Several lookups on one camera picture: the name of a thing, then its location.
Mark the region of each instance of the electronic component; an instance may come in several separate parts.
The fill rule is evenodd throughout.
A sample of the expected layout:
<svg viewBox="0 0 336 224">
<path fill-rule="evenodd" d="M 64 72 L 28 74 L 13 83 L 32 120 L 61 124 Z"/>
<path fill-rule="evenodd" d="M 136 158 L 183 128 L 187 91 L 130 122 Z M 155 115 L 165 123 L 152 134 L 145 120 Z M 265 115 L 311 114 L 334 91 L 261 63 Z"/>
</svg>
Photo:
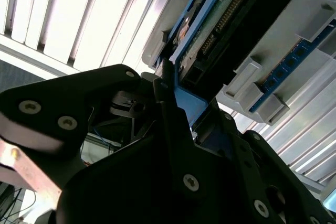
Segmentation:
<svg viewBox="0 0 336 224">
<path fill-rule="evenodd" d="M 270 73 L 266 80 L 259 86 L 264 93 L 261 98 L 250 108 L 255 112 L 262 103 L 282 84 L 282 82 L 313 52 L 314 49 L 335 29 L 336 20 L 332 22 L 317 36 L 313 42 L 301 39 L 288 53 L 280 64 Z"/>
<path fill-rule="evenodd" d="M 179 67 L 181 86 L 210 101 L 223 84 L 231 82 L 233 71 L 289 1 L 217 0 L 184 51 Z"/>
</svg>

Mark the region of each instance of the blue bracket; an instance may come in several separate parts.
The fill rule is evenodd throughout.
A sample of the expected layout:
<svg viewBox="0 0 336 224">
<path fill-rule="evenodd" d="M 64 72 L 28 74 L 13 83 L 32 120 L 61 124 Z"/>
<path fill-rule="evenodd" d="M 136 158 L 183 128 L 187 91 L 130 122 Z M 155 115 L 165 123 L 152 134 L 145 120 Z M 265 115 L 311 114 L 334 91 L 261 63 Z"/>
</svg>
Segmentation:
<svg viewBox="0 0 336 224">
<path fill-rule="evenodd" d="M 185 50 L 187 49 L 188 45 L 190 44 L 190 42 L 196 35 L 197 31 L 201 27 L 202 22 L 204 21 L 204 19 L 210 12 L 213 5 L 216 3 L 216 1 L 217 0 L 206 0 L 205 1 L 200 12 L 198 13 L 197 17 L 195 18 L 194 22 L 192 23 L 191 27 L 186 33 L 184 39 L 181 41 L 181 43 L 177 47 L 174 54 L 170 57 L 170 61 L 172 61 L 175 64 L 175 77 L 174 78 L 175 78 L 175 97 L 176 97 L 177 105 L 180 108 L 184 109 L 187 115 L 187 118 L 188 118 L 189 126 L 192 126 L 196 122 L 196 120 L 204 112 L 208 104 L 207 104 L 207 101 L 205 101 L 204 99 L 180 87 L 179 82 L 178 82 L 180 59 L 183 53 L 185 52 Z"/>
</svg>

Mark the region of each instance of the screw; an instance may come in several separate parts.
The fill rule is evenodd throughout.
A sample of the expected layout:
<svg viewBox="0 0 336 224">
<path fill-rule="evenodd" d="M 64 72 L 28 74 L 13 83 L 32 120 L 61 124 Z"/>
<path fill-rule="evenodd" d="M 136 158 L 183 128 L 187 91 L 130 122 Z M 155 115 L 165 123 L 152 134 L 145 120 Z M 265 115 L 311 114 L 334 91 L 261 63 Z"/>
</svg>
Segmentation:
<svg viewBox="0 0 336 224">
<path fill-rule="evenodd" d="M 58 126 L 64 130 L 74 130 L 77 127 L 77 121 L 70 116 L 62 116 L 58 119 Z"/>
<path fill-rule="evenodd" d="M 314 216 L 310 216 L 310 220 L 311 220 L 311 223 L 313 224 L 320 224 L 320 222 Z"/>
<path fill-rule="evenodd" d="M 19 152 L 19 150 L 16 149 L 16 148 L 12 149 L 12 151 L 11 151 L 10 154 L 11 154 L 11 156 L 12 156 L 15 160 L 18 160 L 19 157 L 20 157 L 20 152 Z"/>
<path fill-rule="evenodd" d="M 256 210 L 258 211 L 258 213 L 260 213 L 261 216 L 268 218 L 269 217 L 269 212 L 267 207 L 265 206 L 265 204 L 260 201 L 259 199 L 256 199 L 254 201 L 254 207 L 256 208 Z"/>
<path fill-rule="evenodd" d="M 134 77 L 134 76 L 135 76 L 131 71 L 126 71 L 126 74 L 127 74 L 129 77 Z"/>
<path fill-rule="evenodd" d="M 260 136 L 258 136 L 256 133 L 253 133 L 253 137 L 255 140 L 260 140 Z"/>
<path fill-rule="evenodd" d="M 19 109 L 23 113 L 33 115 L 41 111 L 41 105 L 38 102 L 28 100 L 21 102 Z"/>
<path fill-rule="evenodd" d="M 225 113 L 225 118 L 229 119 L 229 120 L 232 120 L 232 117 L 229 114 L 227 114 L 227 113 Z"/>
<path fill-rule="evenodd" d="M 197 191 L 200 188 L 197 179 L 191 174 L 184 175 L 183 183 L 191 191 Z"/>
</svg>

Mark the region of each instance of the blue rail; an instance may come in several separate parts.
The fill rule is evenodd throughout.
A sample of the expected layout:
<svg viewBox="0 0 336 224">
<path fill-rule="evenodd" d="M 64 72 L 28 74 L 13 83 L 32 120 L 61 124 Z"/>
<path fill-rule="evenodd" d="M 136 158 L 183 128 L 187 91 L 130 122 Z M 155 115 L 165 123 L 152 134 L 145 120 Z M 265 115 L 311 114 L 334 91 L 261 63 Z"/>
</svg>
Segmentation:
<svg viewBox="0 0 336 224">
<path fill-rule="evenodd" d="M 170 57 L 170 61 L 175 64 L 175 97 L 177 105 L 180 108 L 184 109 L 190 126 L 192 126 L 196 122 L 196 120 L 204 112 L 208 104 L 204 99 L 180 87 L 180 84 L 178 82 L 180 59 L 216 1 L 217 0 L 205 1 L 204 5 L 202 6 L 201 10 L 199 10 L 200 12 L 197 14 L 185 37 L 183 38 L 177 49 L 174 51 L 174 54 Z"/>
<path fill-rule="evenodd" d="M 288 53 L 281 63 L 270 73 L 266 80 L 259 86 L 264 93 L 252 106 L 250 112 L 255 112 L 262 103 L 283 83 L 283 81 L 310 55 L 314 49 L 335 29 L 334 19 L 313 41 L 300 40 L 294 49 Z"/>
</svg>

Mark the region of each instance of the computer component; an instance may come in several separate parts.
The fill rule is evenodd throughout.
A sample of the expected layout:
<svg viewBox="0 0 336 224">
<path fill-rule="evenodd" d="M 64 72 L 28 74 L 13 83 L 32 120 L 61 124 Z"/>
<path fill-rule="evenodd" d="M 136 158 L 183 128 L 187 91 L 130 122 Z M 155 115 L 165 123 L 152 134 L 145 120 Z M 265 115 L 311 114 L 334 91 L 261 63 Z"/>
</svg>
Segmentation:
<svg viewBox="0 0 336 224">
<path fill-rule="evenodd" d="M 182 56 L 181 86 L 211 100 L 290 0 L 217 0 Z"/>
</svg>

